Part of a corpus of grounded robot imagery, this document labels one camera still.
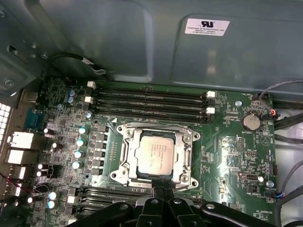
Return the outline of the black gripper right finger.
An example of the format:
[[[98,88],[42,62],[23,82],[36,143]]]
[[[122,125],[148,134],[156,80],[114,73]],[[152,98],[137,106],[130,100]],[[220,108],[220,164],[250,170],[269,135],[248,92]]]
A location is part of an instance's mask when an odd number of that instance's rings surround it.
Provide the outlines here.
[[[274,225],[217,202],[205,202],[199,211],[184,199],[176,198],[175,184],[163,182],[169,210],[180,227],[273,227]]]

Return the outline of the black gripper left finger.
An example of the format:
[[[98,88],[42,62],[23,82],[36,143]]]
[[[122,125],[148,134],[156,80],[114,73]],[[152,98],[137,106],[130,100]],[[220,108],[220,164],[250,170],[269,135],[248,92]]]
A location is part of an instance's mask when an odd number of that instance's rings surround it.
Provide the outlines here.
[[[163,180],[152,181],[152,197],[143,205],[132,206],[127,202],[118,202],[81,218],[69,227],[156,227],[162,226],[164,209]]]

